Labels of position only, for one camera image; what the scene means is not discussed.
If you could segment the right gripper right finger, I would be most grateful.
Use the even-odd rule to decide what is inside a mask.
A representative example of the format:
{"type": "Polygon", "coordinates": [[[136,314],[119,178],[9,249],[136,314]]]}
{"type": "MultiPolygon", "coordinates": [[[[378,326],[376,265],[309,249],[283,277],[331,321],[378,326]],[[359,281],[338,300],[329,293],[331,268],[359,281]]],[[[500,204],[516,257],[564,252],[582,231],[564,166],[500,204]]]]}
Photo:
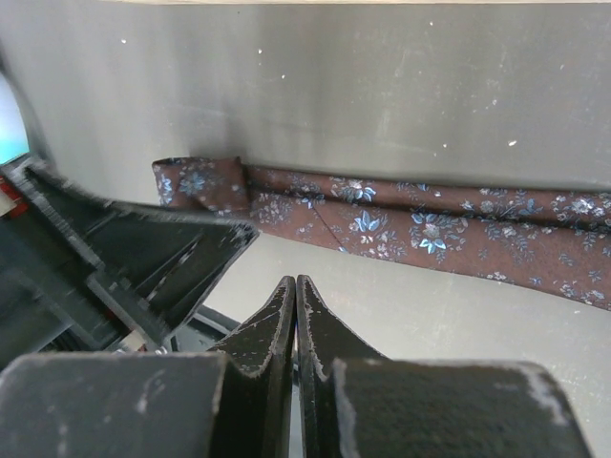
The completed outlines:
{"type": "Polygon", "coordinates": [[[338,457],[332,364],[336,359],[384,360],[325,304],[311,277],[296,280],[299,386],[306,457],[338,457]]]}

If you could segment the brown floral necktie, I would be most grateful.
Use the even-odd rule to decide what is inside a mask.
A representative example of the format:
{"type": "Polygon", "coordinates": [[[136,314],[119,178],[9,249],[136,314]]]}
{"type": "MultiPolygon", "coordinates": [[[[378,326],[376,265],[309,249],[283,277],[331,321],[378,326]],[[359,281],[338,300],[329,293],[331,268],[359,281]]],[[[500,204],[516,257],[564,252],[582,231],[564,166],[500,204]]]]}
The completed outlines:
{"type": "Polygon", "coordinates": [[[160,202],[251,219],[269,235],[610,306],[606,192],[335,177],[178,157],[152,165],[160,202]]]}

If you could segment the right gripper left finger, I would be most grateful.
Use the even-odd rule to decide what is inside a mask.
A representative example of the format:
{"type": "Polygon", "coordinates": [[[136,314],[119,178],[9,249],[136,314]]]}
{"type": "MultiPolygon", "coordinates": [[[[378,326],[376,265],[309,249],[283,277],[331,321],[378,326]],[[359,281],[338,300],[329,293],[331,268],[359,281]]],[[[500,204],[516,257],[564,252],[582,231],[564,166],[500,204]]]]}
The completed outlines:
{"type": "Polygon", "coordinates": [[[296,282],[281,278],[264,306],[213,346],[224,372],[211,457],[286,457],[289,451],[296,282]]]}

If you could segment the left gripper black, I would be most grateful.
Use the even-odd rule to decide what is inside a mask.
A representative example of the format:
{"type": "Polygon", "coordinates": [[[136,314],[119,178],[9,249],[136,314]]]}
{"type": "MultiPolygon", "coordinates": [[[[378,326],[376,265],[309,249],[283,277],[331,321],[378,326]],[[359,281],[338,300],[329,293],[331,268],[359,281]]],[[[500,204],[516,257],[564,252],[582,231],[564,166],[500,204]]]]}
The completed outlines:
{"type": "Polygon", "coordinates": [[[257,237],[249,222],[108,200],[43,161],[1,168],[1,349],[161,352],[257,237]]]}

